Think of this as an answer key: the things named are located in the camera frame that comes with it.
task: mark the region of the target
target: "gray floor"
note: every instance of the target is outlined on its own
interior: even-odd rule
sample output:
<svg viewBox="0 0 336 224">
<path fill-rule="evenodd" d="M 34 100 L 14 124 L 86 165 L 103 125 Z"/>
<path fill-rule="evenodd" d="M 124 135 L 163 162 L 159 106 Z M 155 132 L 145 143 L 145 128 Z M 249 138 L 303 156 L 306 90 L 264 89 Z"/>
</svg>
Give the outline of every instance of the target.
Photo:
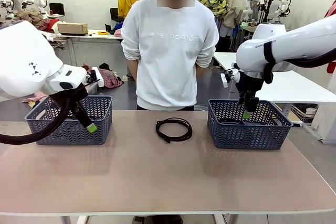
<svg viewBox="0 0 336 224">
<path fill-rule="evenodd" d="M 116 58 L 113 66 L 120 76 L 126 74 L 126 67 L 123 57 Z M 220 80 L 220 70 L 207 69 L 201 80 L 198 81 L 197 104 L 208 105 L 208 99 L 225 99 L 228 96 L 228 89 L 224 89 Z M 108 90 L 101 89 L 98 93 L 113 96 L 113 109 L 134 110 L 137 107 L 135 95 L 135 82 L 128 81 L 119 88 Z M 24 121 L 25 115 L 30 111 L 27 104 L 20 103 L 20 99 L 0 103 L 0 121 Z M 302 152 L 308 161 L 325 178 L 329 185 L 336 190 L 336 146 L 322 145 L 316 141 L 309 133 L 302 128 L 292 128 L 288 138 Z M 185 224 L 213 224 L 213 217 L 209 215 L 183 216 Z M 72 223 L 76 223 L 77 218 L 72 218 Z M 90 217 L 90 224 L 130 224 L 131 216 L 94 216 Z M 0 224 L 59 224 L 58 217 L 12 217 L 0 216 Z M 264 215 L 241 216 L 238 224 L 267 223 Z M 336 212 L 307 215 L 271 215 L 270 224 L 335 224 Z"/>
</svg>

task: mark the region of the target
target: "gray basket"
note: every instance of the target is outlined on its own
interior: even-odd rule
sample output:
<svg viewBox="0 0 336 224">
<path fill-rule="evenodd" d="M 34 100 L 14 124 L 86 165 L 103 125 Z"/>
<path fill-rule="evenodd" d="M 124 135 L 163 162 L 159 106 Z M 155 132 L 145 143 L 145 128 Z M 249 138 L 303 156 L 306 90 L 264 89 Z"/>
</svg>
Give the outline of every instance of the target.
<svg viewBox="0 0 336 224">
<path fill-rule="evenodd" d="M 89 95 L 81 100 L 97 131 L 89 133 L 70 112 L 62 125 L 37 144 L 46 145 L 102 145 L 112 124 L 112 97 Z M 49 97 L 41 101 L 26 117 L 32 133 L 39 132 L 59 114 L 60 107 Z"/>
<path fill-rule="evenodd" d="M 244 119 L 245 106 L 237 100 L 209 100 L 208 128 L 217 148 L 279 150 L 293 124 L 270 102 L 260 101 Z M 226 125 L 223 119 L 244 125 Z"/>
</svg>

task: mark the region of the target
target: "yellow tape roll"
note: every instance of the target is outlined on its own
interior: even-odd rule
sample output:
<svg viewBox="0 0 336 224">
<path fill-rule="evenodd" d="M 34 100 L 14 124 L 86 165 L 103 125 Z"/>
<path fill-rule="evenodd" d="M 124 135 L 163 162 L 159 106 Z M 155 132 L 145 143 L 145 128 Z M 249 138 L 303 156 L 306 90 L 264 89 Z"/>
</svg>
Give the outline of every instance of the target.
<svg viewBox="0 0 336 224">
<path fill-rule="evenodd" d="M 109 34 L 109 33 L 108 33 L 107 31 L 99 31 L 98 34 L 99 34 L 99 35 L 107 35 L 107 34 Z"/>
</svg>

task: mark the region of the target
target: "yellow shirt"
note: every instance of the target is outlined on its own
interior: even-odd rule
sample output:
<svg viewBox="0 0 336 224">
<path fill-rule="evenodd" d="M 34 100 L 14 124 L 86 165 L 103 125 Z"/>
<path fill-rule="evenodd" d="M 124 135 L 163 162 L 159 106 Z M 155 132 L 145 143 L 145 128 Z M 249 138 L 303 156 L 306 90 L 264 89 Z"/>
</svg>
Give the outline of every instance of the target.
<svg viewBox="0 0 336 224">
<path fill-rule="evenodd" d="M 126 18 L 132 5 L 138 0 L 118 0 L 118 15 Z"/>
</svg>

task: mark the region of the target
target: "man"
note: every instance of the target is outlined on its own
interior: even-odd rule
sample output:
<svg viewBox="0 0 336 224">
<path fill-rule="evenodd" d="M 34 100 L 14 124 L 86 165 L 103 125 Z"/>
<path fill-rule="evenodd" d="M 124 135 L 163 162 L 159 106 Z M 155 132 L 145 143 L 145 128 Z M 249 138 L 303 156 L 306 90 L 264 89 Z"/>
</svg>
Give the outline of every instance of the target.
<svg viewBox="0 0 336 224">
<path fill-rule="evenodd" d="M 138 110 L 193 110 L 196 75 L 208 67 L 218 42 L 212 12 L 196 0 L 140 0 L 122 38 Z"/>
</svg>

